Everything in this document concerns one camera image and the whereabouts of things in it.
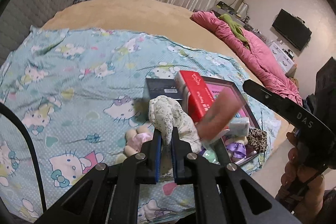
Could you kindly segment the green garment on comforter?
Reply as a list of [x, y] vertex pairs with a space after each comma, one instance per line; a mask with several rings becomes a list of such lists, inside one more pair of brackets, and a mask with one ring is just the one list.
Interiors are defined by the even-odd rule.
[[234, 36], [238, 38], [242, 42], [243, 46], [249, 50], [249, 41], [243, 34], [242, 26], [235, 22], [229, 14], [223, 14], [219, 16], [219, 19], [228, 24]]

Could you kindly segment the dark clothes pile on chair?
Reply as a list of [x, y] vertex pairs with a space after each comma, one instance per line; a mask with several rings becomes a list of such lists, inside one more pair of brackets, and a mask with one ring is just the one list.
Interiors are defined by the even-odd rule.
[[335, 58], [316, 73], [315, 92], [303, 100], [303, 107], [323, 123], [335, 115]]

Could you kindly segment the purple tray with pink book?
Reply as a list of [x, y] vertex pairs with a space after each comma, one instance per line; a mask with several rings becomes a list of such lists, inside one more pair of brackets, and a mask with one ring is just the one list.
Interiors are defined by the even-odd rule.
[[[240, 90], [238, 89], [235, 83], [233, 83], [232, 81], [215, 79], [212, 77], [205, 77], [205, 76], [203, 77], [203, 79], [207, 87], [209, 88], [211, 94], [213, 95], [214, 99], [217, 99], [219, 93], [222, 90], [227, 90], [229, 91], [230, 94], [234, 95], [237, 99], [239, 99], [242, 102], [243, 104], [242, 108], [235, 114], [233, 118], [248, 117], [249, 122], [250, 122], [250, 127], [260, 128], [255, 116], [253, 115], [245, 98], [243, 97], [243, 95], [241, 94]], [[247, 136], [237, 137], [237, 136], [228, 135], [228, 132], [229, 132], [228, 124], [226, 125], [224, 130], [221, 131], [216, 136], [216, 138], [210, 141], [210, 143], [214, 144], [215, 141], [217, 141], [218, 139], [221, 139], [223, 141], [223, 144], [225, 145], [225, 147], [234, 142], [243, 143], [246, 148], [246, 153], [247, 153], [246, 158], [245, 159], [235, 159], [233, 157], [230, 158], [231, 161], [234, 162], [235, 164], [239, 166], [243, 166], [247, 162], [252, 161], [252, 159], [254, 159], [257, 156], [257, 152], [254, 150], [252, 146], [248, 144]]]

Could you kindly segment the pink quilted comforter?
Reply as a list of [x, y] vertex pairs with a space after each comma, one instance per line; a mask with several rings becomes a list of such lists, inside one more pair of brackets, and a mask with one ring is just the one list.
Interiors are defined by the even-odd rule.
[[213, 12], [197, 11], [192, 14], [191, 19], [229, 46], [269, 91], [283, 98], [289, 98], [302, 106], [302, 98], [297, 86], [286, 77], [271, 50], [255, 34], [242, 26], [243, 34], [249, 41], [250, 49], [248, 50], [234, 36], [228, 24], [220, 20]]

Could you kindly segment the green egg sponge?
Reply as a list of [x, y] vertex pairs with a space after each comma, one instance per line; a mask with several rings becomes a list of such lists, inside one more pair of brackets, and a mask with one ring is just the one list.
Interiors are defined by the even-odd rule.
[[213, 150], [205, 150], [203, 157], [206, 158], [210, 163], [219, 164], [217, 155]]

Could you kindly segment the red white tissue pack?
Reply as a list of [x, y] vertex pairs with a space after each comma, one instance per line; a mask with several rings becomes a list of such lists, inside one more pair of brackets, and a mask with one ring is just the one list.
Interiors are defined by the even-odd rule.
[[174, 80], [183, 95], [183, 110], [195, 123], [200, 122], [214, 102], [203, 77], [195, 71], [179, 71]]

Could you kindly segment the leopard print scrunchie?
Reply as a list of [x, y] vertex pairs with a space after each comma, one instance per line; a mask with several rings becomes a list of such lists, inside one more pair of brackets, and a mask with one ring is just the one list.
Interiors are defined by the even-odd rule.
[[252, 146], [257, 153], [263, 153], [267, 150], [267, 133], [265, 131], [250, 127], [247, 140], [248, 144]]

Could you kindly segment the white floral scrunchie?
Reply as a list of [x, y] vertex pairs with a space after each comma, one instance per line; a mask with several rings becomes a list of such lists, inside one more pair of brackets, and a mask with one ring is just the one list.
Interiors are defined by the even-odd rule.
[[161, 132], [165, 146], [170, 145], [173, 128], [176, 127], [179, 139], [189, 143], [194, 153], [199, 153], [202, 150], [202, 144], [193, 120], [183, 111], [175, 99], [157, 96], [150, 100], [148, 116], [155, 129]]

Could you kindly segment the black wall television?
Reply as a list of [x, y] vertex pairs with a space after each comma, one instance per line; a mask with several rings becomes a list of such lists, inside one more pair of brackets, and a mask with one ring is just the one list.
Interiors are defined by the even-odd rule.
[[272, 27], [299, 51], [302, 51], [311, 38], [311, 30], [284, 9], [276, 16]]

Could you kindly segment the black cardboard box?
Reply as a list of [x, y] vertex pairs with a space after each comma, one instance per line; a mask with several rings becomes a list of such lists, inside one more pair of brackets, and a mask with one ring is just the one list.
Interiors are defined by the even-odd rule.
[[146, 79], [143, 98], [151, 100], [157, 96], [167, 96], [176, 101], [183, 101], [183, 95], [175, 86], [173, 79]]

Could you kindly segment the small green tissue pack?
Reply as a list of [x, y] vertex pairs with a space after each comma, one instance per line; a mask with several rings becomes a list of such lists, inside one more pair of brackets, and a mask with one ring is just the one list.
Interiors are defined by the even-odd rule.
[[249, 133], [250, 122], [248, 117], [233, 118], [228, 124], [228, 135], [244, 137]]

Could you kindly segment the Hello Kitty blue blanket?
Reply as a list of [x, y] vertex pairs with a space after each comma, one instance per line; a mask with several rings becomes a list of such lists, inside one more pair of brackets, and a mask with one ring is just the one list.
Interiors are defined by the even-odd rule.
[[[128, 129], [146, 125], [153, 132], [147, 107], [141, 106], [145, 81], [173, 80], [180, 70], [235, 83], [267, 133], [266, 152], [243, 169], [248, 174], [261, 169], [281, 122], [244, 94], [242, 84], [250, 77], [234, 58], [140, 32], [31, 26], [1, 66], [1, 102], [33, 141], [48, 207], [96, 164], [119, 163]], [[29, 149], [3, 115], [1, 199], [26, 221], [43, 213]], [[177, 221], [194, 211], [191, 185], [177, 186], [161, 177], [156, 185], [140, 187], [138, 223]]]

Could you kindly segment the white drawer cabinet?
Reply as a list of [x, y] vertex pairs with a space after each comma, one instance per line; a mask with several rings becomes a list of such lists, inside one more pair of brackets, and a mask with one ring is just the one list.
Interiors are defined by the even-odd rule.
[[271, 42], [269, 48], [285, 75], [287, 77], [294, 77], [297, 69], [294, 61], [277, 45], [277, 43]]

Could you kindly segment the pink coral cloth item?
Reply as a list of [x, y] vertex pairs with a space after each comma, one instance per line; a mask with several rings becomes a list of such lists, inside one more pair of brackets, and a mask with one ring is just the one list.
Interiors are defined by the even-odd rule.
[[196, 128], [201, 141], [213, 140], [242, 108], [242, 102], [227, 90], [222, 90]]

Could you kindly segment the purple satin bow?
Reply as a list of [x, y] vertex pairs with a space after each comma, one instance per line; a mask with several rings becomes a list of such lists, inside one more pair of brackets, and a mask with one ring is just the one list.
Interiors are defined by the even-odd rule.
[[247, 156], [246, 148], [243, 143], [231, 143], [226, 146], [230, 158], [245, 159]]

